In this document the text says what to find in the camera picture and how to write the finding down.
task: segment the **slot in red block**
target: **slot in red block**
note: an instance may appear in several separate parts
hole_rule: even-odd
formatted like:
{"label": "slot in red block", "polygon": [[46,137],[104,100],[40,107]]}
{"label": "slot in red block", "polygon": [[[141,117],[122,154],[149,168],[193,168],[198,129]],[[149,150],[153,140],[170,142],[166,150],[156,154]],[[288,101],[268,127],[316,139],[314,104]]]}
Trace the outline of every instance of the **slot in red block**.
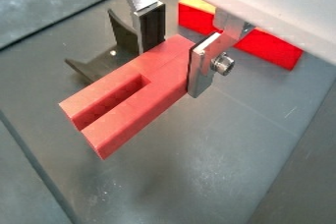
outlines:
{"label": "slot in red block", "polygon": [[186,38],[172,36],[60,102],[101,159],[186,93],[192,46]]}
{"label": "slot in red block", "polygon": [[[178,25],[201,33],[220,31],[213,25],[214,6],[202,0],[178,1]],[[301,55],[301,49],[273,37],[258,28],[234,44],[234,47],[258,58],[292,70]]]}

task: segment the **black metal bracket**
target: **black metal bracket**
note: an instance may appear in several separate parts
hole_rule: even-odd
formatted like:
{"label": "black metal bracket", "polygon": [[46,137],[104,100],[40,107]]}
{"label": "black metal bracket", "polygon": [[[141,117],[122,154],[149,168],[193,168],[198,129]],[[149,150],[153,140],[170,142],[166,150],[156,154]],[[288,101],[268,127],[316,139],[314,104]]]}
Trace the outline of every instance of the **black metal bracket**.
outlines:
{"label": "black metal bracket", "polygon": [[138,55],[138,43],[145,52],[164,41],[165,5],[162,3],[154,4],[140,12],[133,12],[140,39],[136,31],[120,20],[113,11],[109,10],[108,13],[117,45],[88,63],[65,59],[65,63],[89,83],[98,80]]}
{"label": "black metal bracket", "polygon": [[109,10],[108,13],[117,45],[110,47],[88,63],[65,59],[65,63],[89,83],[98,80],[138,55],[137,35],[134,30],[118,19],[112,10]]}

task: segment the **red plastic block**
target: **red plastic block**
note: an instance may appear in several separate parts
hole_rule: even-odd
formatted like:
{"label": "red plastic block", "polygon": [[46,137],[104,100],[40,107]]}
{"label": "red plastic block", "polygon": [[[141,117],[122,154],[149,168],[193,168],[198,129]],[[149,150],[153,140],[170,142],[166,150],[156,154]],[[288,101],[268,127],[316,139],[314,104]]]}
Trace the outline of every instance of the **red plastic block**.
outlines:
{"label": "red plastic block", "polygon": [[[214,6],[202,0],[178,1],[178,25],[201,34],[220,31],[213,25]],[[292,70],[301,55],[301,49],[273,37],[258,28],[236,43],[234,47],[258,58]]]}
{"label": "red plastic block", "polygon": [[58,104],[102,159],[185,94],[192,46],[174,35]]}

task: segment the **metal bracket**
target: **metal bracket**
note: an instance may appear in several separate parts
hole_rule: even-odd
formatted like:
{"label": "metal bracket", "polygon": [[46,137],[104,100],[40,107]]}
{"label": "metal bracket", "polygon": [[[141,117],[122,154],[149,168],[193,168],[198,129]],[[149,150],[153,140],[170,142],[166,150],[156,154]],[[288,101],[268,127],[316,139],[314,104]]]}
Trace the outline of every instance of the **metal bracket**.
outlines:
{"label": "metal bracket", "polygon": [[110,47],[88,63],[65,59],[65,63],[84,77],[88,83],[93,83],[138,55],[137,36],[133,29],[124,24],[112,10],[108,12],[117,45]]}
{"label": "metal bracket", "polygon": [[132,27],[137,34],[138,52],[164,41],[165,5],[158,0],[126,0],[130,7]]}
{"label": "metal bracket", "polygon": [[253,26],[222,10],[216,9],[213,25],[224,32],[212,33],[189,51],[186,91],[193,97],[212,84],[214,72],[226,76],[234,62],[224,53],[252,30]]}
{"label": "metal bracket", "polygon": [[165,5],[158,0],[126,0],[130,6],[132,26],[109,10],[117,45],[90,62],[65,59],[70,68],[92,83],[164,41]]}

